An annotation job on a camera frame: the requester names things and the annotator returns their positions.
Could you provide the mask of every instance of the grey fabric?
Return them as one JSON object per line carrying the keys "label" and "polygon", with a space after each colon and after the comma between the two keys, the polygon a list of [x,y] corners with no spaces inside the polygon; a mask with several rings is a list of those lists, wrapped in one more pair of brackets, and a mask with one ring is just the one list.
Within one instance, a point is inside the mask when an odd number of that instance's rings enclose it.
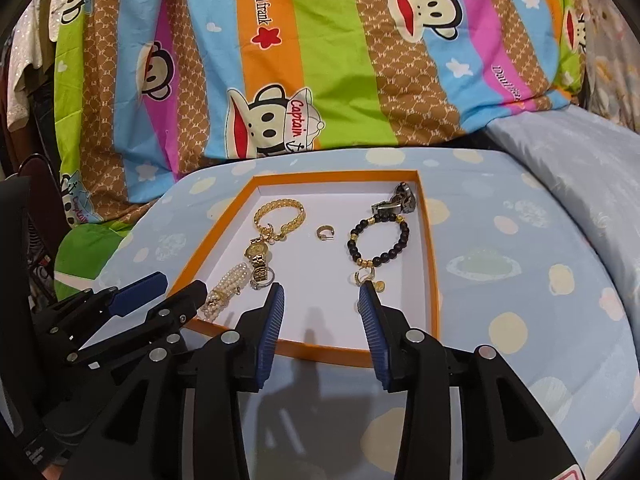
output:
{"label": "grey fabric", "polygon": [[581,108],[492,121],[489,136],[529,167],[607,267],[640,348],[640,137]]}

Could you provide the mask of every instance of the red star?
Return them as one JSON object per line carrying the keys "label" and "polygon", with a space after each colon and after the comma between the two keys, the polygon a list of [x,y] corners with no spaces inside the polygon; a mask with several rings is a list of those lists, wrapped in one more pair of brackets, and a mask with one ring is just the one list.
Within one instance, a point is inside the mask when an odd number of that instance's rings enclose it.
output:
{"label": "red star", "polygon": [[258,28],[258,35],[251,38],[251,42],[259,44],[263,50],[268,49],[271,45],[278,45],[282,43],[282,40],[278,37],[280,33],[279,28]]}

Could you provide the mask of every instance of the pink stripe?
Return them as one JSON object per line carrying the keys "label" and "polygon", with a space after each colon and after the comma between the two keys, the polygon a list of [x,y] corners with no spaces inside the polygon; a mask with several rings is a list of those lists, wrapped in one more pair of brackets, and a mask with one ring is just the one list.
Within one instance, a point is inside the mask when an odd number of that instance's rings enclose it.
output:
{"label": "pink stripe", "polygon": [[[504,49],[502,24],[492,1],[463,1],[471,43],[484,66],[482,73],[484,81],[504,97],[505,104],[524,101],[532,97],[533,92],[520,78]],[[523,111],[520,107],[510,108],[514,112],[516,110]]]}
{"label": "pink stripe", "polygon": [[171,168],[174,178],[178,180],[178,88],[180,85],[180,74],[178,73],[177,57],[174,51],[169,19],[166,13],[166,3],[160,3],[160,13],[158,15],[158,28],[156,28],[156,41],[162,45],[174,60],[174,78],[170,82],[171,93],[163,101],[156,101],[143,94],[146,111],[151,119],[151,124],[158,137],[160,148]]}

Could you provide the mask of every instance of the box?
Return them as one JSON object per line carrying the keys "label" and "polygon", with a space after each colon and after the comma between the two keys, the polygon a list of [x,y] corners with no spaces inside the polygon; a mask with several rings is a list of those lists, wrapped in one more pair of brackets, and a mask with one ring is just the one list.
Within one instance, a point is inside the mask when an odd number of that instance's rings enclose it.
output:
{"label": "box", "polygon": [[[173,294],[201,280],[211,290],[222,276],[241,262],[251,265],[244,251],[258,237],[254,214],[279,198],[292,198],[306,210],[304,223],[287,239],[270,246],[269,266],[285,291],[285,315],[276,353],[330,364],[370,367],[370,354],[362,320],[357,311],[358,266],[346,243],[350,231],[371,216],[373,204],[389,200],[396,185],[406,182],[417,199],[415,212],[405,214],[410,228],[407,247],[395,259],[376,269],[375,280],[385,282],[380,301],[404,312],[411,326],[436,338],[439,335],[438,285],[426,196],[417,171],[327,171],[254,176],[226,208],[194,251],[170,291]],[[274,225],[289,222],[293,208],[280,208],[261,221]],[[335,229],[334,240],[319,240],[316,230],[324,224]],[[367,228],[358,239],[363,258],[372,259],[398,241],[397,224],[386,222]],[[245,310],[263,305],[268,288],[246,286],[231,299],[216,323],[194,318],[187,327],[217,335],[234,327]]]}

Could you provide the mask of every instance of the silver ring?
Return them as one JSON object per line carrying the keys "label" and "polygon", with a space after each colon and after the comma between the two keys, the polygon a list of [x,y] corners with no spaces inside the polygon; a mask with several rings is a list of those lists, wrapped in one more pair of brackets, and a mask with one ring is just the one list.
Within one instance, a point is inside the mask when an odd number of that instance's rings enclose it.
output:
{"label": "silver ring", "polygon": [[251,288],[253,290],[260,290],[261,288],[267,288],[269,285],[271,285],[271,283],[273,283],[273,280],[276,279],[276,273],[273,269],[271,269],[271,267],[267,266],[267,276],[269,275],[269,273],[271,273],[271,278],[268,279],[265,283],[258,283],[253,278],[251,278],[251,281],[249,282]]}

